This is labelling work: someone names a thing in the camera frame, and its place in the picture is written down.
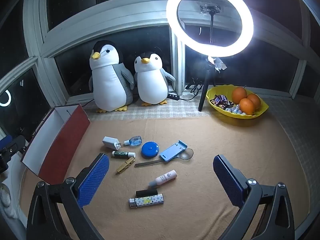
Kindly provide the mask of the orange fruit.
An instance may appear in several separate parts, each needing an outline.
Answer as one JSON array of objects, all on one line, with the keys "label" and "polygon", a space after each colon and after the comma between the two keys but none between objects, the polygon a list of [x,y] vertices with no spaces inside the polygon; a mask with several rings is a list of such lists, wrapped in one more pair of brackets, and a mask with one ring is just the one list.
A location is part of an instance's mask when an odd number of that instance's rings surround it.
[{"label": "orange fruit", "polygon": [[253,115],[255,111],[254,103],[248,98],[243,98],[240,100],[239,108],[246,115]]},{"label": "orange fruit", "polygon": [[257,111],[261,106],[261,101],[259,96],[254,93],[248,94],[247,98],[253,102],[255,110]]},{"label": "orange fruit", "polygon": [[232,91],[232,101],[235,104],[239,104],[240,101],[244,98],[247,98],[247,92],[243,87],[236,87],[233,91]]}]

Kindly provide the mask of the blue round tape measure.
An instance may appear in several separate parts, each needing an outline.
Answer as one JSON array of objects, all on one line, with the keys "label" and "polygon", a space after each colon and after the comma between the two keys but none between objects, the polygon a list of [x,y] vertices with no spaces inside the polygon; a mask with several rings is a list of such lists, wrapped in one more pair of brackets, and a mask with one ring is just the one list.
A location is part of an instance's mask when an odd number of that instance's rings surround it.
[{"label": "blue round tape measure", "polygon": [[154,141],[148,141],[143,144],[141,148],[141,155],[143,158],[151,159],[159,153],[159,145]]}]

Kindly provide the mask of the small plush penguin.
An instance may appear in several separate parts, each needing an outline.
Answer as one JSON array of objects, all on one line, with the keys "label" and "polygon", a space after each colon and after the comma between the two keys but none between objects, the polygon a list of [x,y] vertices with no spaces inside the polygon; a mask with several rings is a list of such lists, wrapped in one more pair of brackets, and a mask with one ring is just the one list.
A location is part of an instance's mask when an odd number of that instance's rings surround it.
[{"label": "small plush penguin", "polygon": [[134,80],[142,106],[165,105],[169,94],[168,81],[176,79],[163,68],[161,57],[147,51],[136,57]]}]

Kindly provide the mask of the pink white tube bottle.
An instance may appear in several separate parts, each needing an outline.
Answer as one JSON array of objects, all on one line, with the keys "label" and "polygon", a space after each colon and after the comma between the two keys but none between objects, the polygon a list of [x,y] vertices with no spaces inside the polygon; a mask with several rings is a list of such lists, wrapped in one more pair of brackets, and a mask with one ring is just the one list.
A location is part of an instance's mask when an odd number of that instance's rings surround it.
[{"label": "pink white tube bottle", "polygon": [[164,183],[167,183],[177,177],[177,173],[175,170],[171,170],[159,177],[157,177],[155,180],[151,181],[149,183],[149,187],[157,187]]}]

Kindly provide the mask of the wooden clothespin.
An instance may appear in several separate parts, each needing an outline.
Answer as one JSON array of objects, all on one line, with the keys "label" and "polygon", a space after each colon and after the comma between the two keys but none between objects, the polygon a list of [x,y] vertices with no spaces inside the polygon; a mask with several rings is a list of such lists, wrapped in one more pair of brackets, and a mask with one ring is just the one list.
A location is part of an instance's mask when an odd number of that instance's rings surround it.
[{"label": "wooden clothespin", "polygon": [[117,168],[117,174],[123,173],[127,168],[129,168],[135,162],[135,157],[127,159],[123,164]]}]

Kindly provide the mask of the yellow fruit bowl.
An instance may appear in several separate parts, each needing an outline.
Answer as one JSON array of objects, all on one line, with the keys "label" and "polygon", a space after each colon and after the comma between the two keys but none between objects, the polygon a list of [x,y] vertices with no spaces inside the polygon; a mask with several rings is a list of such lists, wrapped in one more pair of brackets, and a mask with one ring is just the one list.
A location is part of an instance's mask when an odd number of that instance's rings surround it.
[{"label": "yellow fruit bowl", "polygon": [[234,89],[236,89],[236,86],[234,86],[234,85],[220,85],[220,86],[212,87],[207,90],[206,100],[213,107],[213,109],[217,110],[218,112],[220,112],[223,115],[226,115],[231,118],[236,118],[236,119],[255,119],[255,118],[261,116],[263,113],[265,113],[269,109],[268,104],[261,98],[260,98],[261,105],[254,112],[253,115],[247,115],[247,114],[240,113],[239,112],[240,108],[237,107],[236,105],[231,107],[231,110],[224,110],[221,107],[213,104],[213,100],[216,95],[224,95],[229,101],[232,101],[232,92]]}]

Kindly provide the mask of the white wall charger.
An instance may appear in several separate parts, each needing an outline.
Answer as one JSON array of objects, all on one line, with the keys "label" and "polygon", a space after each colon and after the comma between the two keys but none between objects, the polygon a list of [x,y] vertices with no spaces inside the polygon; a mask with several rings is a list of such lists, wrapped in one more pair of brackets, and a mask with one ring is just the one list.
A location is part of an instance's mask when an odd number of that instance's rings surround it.
[{"label": "white wall charger", "polygon": [[112,138],[112,137],[104,137],[103,144],[107,148],[113,149],[115,151],[118,151],[122,147],[120,141],[117,138]]}]

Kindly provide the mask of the green white lip balm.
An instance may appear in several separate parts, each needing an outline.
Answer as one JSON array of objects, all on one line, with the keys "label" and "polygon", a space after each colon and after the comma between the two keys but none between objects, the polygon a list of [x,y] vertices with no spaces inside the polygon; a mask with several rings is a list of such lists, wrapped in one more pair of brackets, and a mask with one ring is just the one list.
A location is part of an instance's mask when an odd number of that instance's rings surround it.
[{"label": "green white lip balm", "polygon": [[135,158],[136,153],[135,152],[123,152],[123,151],[113,151],[112,157],[114,158],[122,158],[122,159],[130,159]]}]

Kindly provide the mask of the candy pile in bowl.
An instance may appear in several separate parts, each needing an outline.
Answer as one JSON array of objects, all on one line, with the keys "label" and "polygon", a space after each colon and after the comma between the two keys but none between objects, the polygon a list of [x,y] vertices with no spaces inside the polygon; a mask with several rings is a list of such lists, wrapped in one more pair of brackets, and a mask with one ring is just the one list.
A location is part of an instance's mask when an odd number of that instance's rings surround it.
[{"label": "candy pile in bowl", "polygon": [[226,96],[224,95],[215,95],[212,99],[210,99],[210,102],[224,111],[234,113],[234,114],[240,114],[245,115],[240,108],[239,105],[235,105],[233,102],[229,101]]}]

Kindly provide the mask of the orange fruit front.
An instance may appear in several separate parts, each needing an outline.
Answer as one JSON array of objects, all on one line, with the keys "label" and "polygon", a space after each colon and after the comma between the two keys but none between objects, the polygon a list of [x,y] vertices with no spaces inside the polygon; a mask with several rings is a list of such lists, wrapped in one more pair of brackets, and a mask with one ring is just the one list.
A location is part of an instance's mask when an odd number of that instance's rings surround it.
[{"label": "orange fruit front", "polygon": [[240,100],[239,108],[246,115],[253,115],[255,111],[254,103],[248,98],[243,98]]}]

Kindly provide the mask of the red white cardboard box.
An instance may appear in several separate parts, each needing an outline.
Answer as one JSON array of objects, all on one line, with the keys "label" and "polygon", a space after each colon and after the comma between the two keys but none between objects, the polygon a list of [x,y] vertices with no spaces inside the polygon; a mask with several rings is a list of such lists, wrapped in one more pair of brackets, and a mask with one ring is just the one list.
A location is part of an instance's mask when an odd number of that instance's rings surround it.
[{"label": "red white cardboard box", "polygon": [[89,125],[81,105],[53,108],[27,146],[22,163],[47,184],[61,184]]}]

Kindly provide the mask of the grey metal spoon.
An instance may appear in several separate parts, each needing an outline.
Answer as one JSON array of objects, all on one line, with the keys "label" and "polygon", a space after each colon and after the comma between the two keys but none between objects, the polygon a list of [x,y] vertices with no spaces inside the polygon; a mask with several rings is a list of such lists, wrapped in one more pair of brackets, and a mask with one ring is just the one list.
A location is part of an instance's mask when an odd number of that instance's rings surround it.
[{"label": "grey metal spoon", "polygon": [[[172,160],[181,159],[181,160],[189,160],[193,157],[194,151],[191,148],[185,149],[183,152],[179,153],[176,157],[172,158]],[[153,161],[146,161],[143,163],[137,163],[135,164],[135,167],[144,167],[149,165],[155,165],[158,163],[165,163],[163,159],[153,160]]]}]

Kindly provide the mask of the patterned lighter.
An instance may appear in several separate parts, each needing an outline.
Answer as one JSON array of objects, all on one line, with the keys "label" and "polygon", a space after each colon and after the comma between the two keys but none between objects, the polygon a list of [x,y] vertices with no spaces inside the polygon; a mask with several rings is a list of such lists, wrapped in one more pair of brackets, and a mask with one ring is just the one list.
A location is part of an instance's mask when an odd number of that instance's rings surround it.
[{"label": "patterned lighter", "polygon": [[163,203],[164,203],[163,194],[129,199],[130,207],[145,207],[145,206],[158,205]]}]

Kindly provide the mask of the small clear blue bottle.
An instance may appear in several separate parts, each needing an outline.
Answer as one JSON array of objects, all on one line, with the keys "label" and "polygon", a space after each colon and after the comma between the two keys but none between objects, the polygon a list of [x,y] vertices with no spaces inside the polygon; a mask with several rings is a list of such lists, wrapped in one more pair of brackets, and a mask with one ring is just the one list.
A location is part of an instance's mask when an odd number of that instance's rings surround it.
[{"label": "small clear blue bottle", "polygon": [[134,136],[124,141],[124,146],[139,146],[142,143],[142,137],[140,135]]}]

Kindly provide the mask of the small black block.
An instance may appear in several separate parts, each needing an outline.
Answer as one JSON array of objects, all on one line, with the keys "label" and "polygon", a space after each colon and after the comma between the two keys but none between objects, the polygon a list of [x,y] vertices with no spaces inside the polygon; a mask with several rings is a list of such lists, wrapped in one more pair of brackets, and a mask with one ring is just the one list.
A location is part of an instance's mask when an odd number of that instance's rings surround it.
[{"label": "small black block", "polygon": [[140,190],[140,191],[136,191],[136,198],[149,197],[157,194],[158,194],[157,189]]}]

